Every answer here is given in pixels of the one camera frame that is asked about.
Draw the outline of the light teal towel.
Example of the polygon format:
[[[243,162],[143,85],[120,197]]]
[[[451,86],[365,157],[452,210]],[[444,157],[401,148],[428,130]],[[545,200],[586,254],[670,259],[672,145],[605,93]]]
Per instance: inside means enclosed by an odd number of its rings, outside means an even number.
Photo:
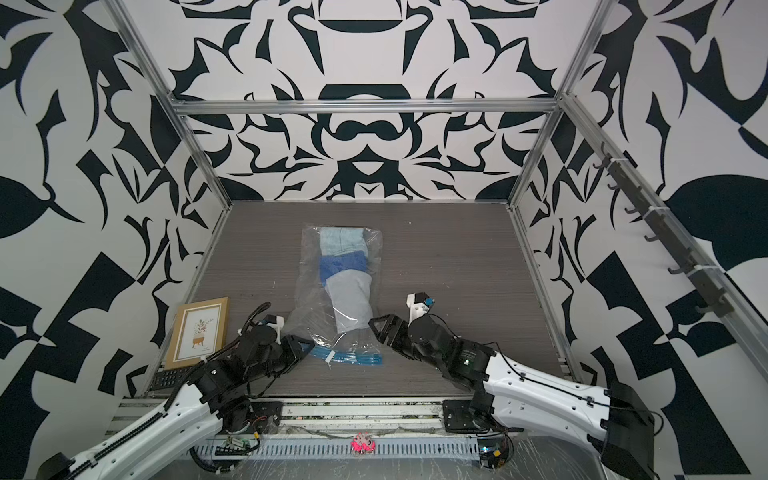
[[[321,227],[318,232],[323,256],[342,256],[354,252],[368,255],[364,228]]]

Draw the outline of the clear vacuum bag blue zip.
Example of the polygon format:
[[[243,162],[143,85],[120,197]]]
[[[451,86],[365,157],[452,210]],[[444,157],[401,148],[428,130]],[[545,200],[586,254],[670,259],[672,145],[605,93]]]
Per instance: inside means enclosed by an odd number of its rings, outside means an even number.
[[[287,332],[314,342],[310,355],[326,363],[378,366],[378,343],[369,321],[382,264],[383,235],[367,227],[307,226],[294,309]]]

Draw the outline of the grey towel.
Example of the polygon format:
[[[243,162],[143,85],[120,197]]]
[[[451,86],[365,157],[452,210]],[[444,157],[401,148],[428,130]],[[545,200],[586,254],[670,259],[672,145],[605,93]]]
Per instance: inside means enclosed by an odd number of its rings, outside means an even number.
[[[339,334],[368,327],[373,317],[371,282],[368,273],[356,270],[342,271],[327,281],[325,289],[331,300]]]

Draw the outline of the blue towel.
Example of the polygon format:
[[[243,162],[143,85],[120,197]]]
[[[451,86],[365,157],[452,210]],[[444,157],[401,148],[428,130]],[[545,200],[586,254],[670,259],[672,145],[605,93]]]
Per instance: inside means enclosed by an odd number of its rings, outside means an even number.
[[[368,270],[366,254],[362,250],[356,250],[342,255],[323,255],[319,259],[319,278],[323,285],[332,276],[345,270],[366,272]]]

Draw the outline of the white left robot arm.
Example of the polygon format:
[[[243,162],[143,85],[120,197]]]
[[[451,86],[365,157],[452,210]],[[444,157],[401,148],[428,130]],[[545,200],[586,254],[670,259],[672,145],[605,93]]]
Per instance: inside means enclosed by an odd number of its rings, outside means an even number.
[[[250,325],[196,364],[164,403],[102,443],[73,457],[57,453],[38,479],[148,479],[198,443],[250,425],[249,385],[275,380],[301,362],[315,343],[283,335],[273,324]]]

